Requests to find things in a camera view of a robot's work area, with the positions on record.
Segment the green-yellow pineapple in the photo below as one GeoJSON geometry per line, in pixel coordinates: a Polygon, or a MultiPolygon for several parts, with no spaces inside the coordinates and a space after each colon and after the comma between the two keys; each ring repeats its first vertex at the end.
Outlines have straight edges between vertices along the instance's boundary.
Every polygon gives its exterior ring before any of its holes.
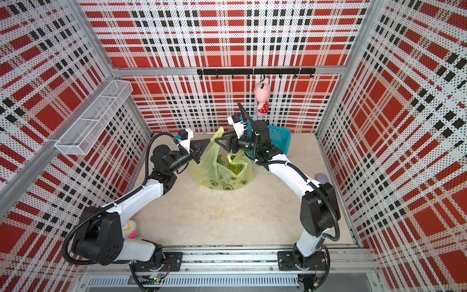
{"type": "Polygon", "coordinates": [[[226,165],[227,160],[226,160],[225,155],[218,155],[217,158],[216,158],[216,163],[220,164],[220,165],[226,165]]]}

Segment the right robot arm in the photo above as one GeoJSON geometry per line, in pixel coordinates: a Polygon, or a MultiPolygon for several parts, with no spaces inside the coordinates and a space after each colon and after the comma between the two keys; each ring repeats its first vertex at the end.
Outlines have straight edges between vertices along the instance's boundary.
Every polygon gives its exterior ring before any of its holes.
{"type": "Polygon", "coordinates": [[[322,251],[325,240],[337,242],[341,237],[339,205],[334,187],[312,179],[294,165],[269,136],[269,126],[262,120],[251,123],[238,115],[231,116],[228,124],[232,131],[223,133],[215,142],[229,153],[240,150],[256,165],[264,167],[279,177],[300,199],[302,235],[293,246],[293,265],[299,270],[309,270],[318,260],[329,264],[329,256],[322,251]]]}

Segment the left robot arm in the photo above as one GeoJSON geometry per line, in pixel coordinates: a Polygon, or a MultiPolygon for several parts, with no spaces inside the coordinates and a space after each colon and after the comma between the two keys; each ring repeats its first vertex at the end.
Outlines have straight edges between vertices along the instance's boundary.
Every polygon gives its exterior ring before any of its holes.
{"type": "Polygon", "coordinates": [[[150,142],[163,136],[172,139],[176,150],[165,144],[148,147],[144,156],[144,179],[139,186],[102,207],[84,209],[78,224],[64,238],[61,253],[66,262],[78,266],[142,262],[152,269],[165,264],[161,245],[126,238],[123,229],[146,205],[172,189],[182,168],[192,161],[200,163],[210,140],[194,140],[193,132],[183,129],[177,135],[158,133],[150,142]]]}

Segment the pink striped plush toy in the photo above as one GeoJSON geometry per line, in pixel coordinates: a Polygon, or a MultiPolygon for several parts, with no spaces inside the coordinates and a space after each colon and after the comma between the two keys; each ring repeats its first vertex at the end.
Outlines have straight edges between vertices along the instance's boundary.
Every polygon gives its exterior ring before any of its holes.
{"type": "Polygon", "coordinates": [[[136,237],[136,228],[137,228],[137,223],[129,219],[124,223],[122,226],[122,236],[124,239],[134,239],[136,237]]]}

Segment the pink plush toy hanging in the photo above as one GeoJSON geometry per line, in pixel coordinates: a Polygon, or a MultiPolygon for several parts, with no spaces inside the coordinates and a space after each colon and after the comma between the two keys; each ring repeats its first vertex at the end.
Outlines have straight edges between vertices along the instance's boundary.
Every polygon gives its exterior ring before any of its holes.
{"type": "Polygon", "coordinates": [[[269,111],[269,99],[271,96],[271,86],[268,77],[265,77],[255,85],[254,96],[257,101],[257,117],[265,116],[269,111]]]}

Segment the yellow pineapple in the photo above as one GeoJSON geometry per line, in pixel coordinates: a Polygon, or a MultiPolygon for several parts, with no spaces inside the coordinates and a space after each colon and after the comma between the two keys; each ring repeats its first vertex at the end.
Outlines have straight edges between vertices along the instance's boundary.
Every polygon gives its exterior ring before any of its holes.
{"type": "Polygon", "coordinates": [[[247,167],[248,165],[245,163],[239,163],[239,164],[234,164],[234,163],[229,163],[227,168],[235,175],[239,176],[242,171],[247,167]]]}

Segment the green plastic bag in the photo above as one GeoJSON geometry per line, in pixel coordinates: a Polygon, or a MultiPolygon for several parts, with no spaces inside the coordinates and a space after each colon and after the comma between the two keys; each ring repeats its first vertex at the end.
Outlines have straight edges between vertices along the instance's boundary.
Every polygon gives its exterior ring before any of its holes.
{"type": "Polygon", "coordinates": [[[244,151],[237,153],[227,153],[223,148],[215,143],[215,138],[224,133],[224,128],[219,128],[211,137],[210,144],[201,157],[199,164],[189,166],[191,179],[200,186],[218,191],[238,190],[254,180],[252,161],[247,158],[244,151]],[[218,155],[225,155],[227,164],[216,163],[218,155]],[[248,166],[239,176],[235,176],[228,168],[229,163],[245,163],[248,166]]]}

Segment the teal plastic basket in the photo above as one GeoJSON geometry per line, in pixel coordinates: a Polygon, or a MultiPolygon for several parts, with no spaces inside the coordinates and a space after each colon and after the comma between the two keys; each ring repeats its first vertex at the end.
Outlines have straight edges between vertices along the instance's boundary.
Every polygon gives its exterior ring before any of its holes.
{"type": "Polygon", "coordinates": [[[276,127],[273,125],[268,125],[269,128],[269,137],[271,138],[272,144],[287,155],[289,150],[289,145],[291,142],[291,131],[285,128],[276,127]]]}

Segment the grey glasses case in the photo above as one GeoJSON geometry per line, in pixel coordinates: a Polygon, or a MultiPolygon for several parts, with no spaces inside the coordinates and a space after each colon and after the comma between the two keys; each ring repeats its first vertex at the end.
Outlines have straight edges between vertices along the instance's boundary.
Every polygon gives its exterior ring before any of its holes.
{"type": "Polygon", "coordinates": [[[315,180],[319,182],[321,185],[326,185],[330,184],[330,180],[328,179],[328,176],[324,173],[317,173],[315,175],[315,180]]]}

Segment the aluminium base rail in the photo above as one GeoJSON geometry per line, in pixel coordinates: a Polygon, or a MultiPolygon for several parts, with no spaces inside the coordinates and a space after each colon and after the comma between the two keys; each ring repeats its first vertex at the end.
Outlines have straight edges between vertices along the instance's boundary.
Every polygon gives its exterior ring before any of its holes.
{"type": "Polygon", "coordinates": [[[156,292],[383,292],[377,261],[369,249],[329,245],[309,268],[299,268],[288,245],[171,246],[169,264],[152,271],[135,265],[83,268],[75,292],[137,292],[140,282],[156,292]]]}

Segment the black hook rail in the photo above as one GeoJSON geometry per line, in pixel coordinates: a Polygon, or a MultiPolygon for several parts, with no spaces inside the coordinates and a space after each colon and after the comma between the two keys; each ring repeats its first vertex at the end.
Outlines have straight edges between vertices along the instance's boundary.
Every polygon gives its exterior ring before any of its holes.
{"type": "Polygon", "coordinates": [[[243,68],[243,69],[197,69],[199,76],[221,75],[314,75],[316,68],[243,68]]]}

